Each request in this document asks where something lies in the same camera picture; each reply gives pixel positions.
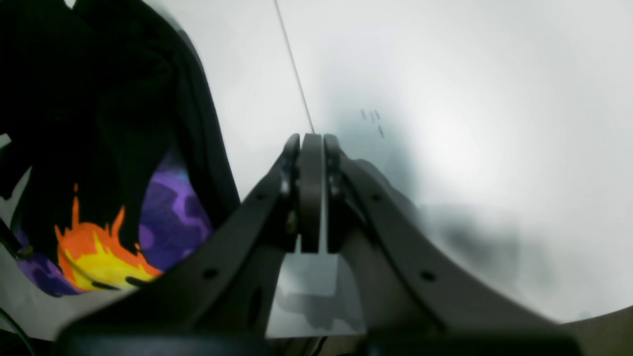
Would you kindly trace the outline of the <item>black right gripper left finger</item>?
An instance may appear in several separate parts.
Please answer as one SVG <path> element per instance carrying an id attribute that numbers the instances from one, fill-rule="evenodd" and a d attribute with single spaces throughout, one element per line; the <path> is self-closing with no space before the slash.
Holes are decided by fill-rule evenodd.
<path id="1" fill-rule="evenodd" d="M 260 342 L 298 237 L 317 253 L 322 137 L 292 135 L 215 236 L 162 277 L 63 330 L 61 342 Z"/>

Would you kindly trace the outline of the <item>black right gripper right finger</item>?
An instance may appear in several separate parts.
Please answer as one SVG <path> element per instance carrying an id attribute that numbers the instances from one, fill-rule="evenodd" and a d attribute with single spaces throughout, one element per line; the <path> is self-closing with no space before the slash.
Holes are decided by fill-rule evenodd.
<path id="1" fill-rule="evenodd" d="M 421 234 L 389 186 L 324 137 L 330 245 L 351 267 L 371 338 L 536 342 L 553 322 L 477 281 Z"/>

